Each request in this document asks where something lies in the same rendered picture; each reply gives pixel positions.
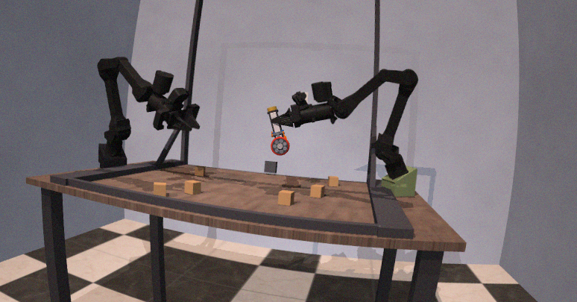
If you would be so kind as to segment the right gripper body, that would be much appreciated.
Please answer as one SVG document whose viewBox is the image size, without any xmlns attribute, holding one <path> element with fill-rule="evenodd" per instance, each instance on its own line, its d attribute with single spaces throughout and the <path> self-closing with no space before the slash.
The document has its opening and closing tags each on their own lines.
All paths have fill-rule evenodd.
<svg viewBox="0 0 577 302">
<path fill-rule="evenodd" d="M 167 99 L 167 98 L 164 98 Z M 181 110 L 182 106 L 180 104 L 178 105 L 173 105 L 173 107 L 171 108 L 172 110 L 170 110 L 169 108 L 167 108 L 167 106 L 165 105 L 164 99 L 162 99 L 159 104 L 157 105 L 157 110 L 155 113 L 155 117 L 154 117 L 154 122 L 153 122 L 153 126 L 155 129 L 157 130 L 162 130 L 164 129 L 164 125 L 162 121 L 167 122 L 166 124 L 168 124 L 171 112 L 173 111 L 178 111 L 180 118 L 182 118 L 183 120 L 185 120 L 186 118 L 186 113 L 187 110 L 190 108 L 194 108 L 194 113 L 193 116 L 195 117 L 195 119 L 197 118 L 198 115 L 198 111 L 200 109 L 200 106 L 198 106 L 197 104 L 189 104 L 186 106 L 185 110 Z M 162 110 L 165 109 L 165 110 Z M 161 117 L 161 118 L 160 118 Z M 160 123 L 161 121 L 161 123 Z"/>
</svg>

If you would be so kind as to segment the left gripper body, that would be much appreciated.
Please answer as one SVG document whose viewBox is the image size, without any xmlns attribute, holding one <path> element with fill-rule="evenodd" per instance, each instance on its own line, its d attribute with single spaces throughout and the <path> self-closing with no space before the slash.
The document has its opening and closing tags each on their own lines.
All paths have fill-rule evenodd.
<svg viewBox="0 0 577 302">
<path fill-rule="evenodd" d="M 301 118 L 300 118 L 300 114 L 301 114 Z M 303 125 L 306 123 L 313 123 L 313 122 L 317 122 L 318 121 L 318 115 L 317 115 L 317 111 L 315 108 L 315 105 L 309 105 L 309 107 L 300 110 L 300 107 L 296 104 L 291 105 L 291 119 L 292 119 L 292 123 L 294 123 L 294 127 L 298 128 L 299 126 L 295 126 L 296 124 L 298 125 Z M 299 124 L 300 122 L 300 124 Z"/>
</svg>

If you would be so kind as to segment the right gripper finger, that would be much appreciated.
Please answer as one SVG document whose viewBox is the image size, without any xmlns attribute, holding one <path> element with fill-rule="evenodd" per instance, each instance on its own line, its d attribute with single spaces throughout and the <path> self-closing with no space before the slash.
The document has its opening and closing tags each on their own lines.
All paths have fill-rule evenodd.
<svg viewBox="0 0 577 302">
<path fill-rule="evenodd" d="M 195 128 L 195 129 L 199 129 L 200 125 L 197 123 L 197 121 L 195 120 L 195 117 L 193 116 L 194 113 L 194 109 L 190 108 L 187 110 L 186 113 L 186 118 L 185 118 L 185 122 L 191 127 L 191 128 Z"/>
<path fill-rule="evenodd" d="M 192 131 L 192 128 L 180 118 L 178 111 L 171 112 L 167 129 Z"/>
</svg>

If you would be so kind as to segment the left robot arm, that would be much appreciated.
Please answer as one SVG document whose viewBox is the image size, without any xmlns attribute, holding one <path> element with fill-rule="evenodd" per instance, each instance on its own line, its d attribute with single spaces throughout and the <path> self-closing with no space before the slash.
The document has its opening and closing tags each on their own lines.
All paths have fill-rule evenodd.
<svg viewBox="0 0 577 302">
<path fill-rule="evenodd" d="M 393 108 L 394 111 L 391 112 L 390 120 L 385 129 L 386 131 L 384 131 L 383 136 L 379 133 L 378 139 L 374 145 L 374 148 L 376 149 L 376 157 L 380 160 L 382 159 L 386 164 L 385 168 L 387 170 L 388 176 L 391 177 L 392 180 L 409 173 L 403 161 L 402 155 L 399 154 L 399 147 L 393 145 L 394 135 L 400 123 L 406 103 L 418 82 L 417 74 L 412 69 L 412 71 L 408 70 L 409 69 L 404 71 L 397 71 L 382 69 L 372 78 L 372 80 L 369 80 L 363 87 L 349 96 L 349 98 L 344 98 L 342 100 L 332 95 L 331 82 L 323 83 L 322 81 L 311 84 L 314 100 L 320 103 L 315 105 L 318 121 L 330 119 L 332 124 L 334 124 L 335 120 L 338 118 L 346 119 L 355 110 L 361 101 L 367 98 L 383 83 L 392 82 L 400 84 L 399 93 Z M 296 92 L 296 94 L 292 96 L 293 101 L 300 107 L 300 110 L 305 109 L 311 105 L 307 104 L 305 98 L 306 93 L 304 92 Z M 327 100 L 329 100 L 328 103 L 321 103 Z"/>
</svg>

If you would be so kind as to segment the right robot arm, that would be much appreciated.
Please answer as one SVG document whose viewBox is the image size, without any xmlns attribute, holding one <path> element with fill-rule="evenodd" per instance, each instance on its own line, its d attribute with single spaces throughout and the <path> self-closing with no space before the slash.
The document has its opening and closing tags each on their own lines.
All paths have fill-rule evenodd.
<svg viewBox="0 0 577 302">
<path fill-rule="evenodd" d="M 147 112 L 157 111 L 157 105 L 162 99 L 166 98 L 163 95 L 169 92 L 174 76 L 171 73 L 157 70 L 154 82 L 151 84 L 141 78 L 138 72 L 128 62 L 126 57 L 100 59 L 97 67 L 99 75 L 105 83 L 111 115 L 109 130 L 104 132 L 104 138 L 107 140 L 107 145 L 103 147 L 103 149 L 110 157 L 114 157 L 123 154 L 122 140 L 127 139 L 131 134 L 130 120 L 123 116 L 119 97 L 117 84 L 119 72 L 121 72 L 126 81 L 131 85 L 134 98 L 138 102 L 148 101 L 148 104 L 146 105 Z M 173 105 L 178 104 L 183 108 L 183 102 L 187 99 L 187 96 L 189 97 L 188 90 L 184 88 L 175 88 L 168 99 L 164 99 L 164 102 L 170 110 Z"/>
</svg>

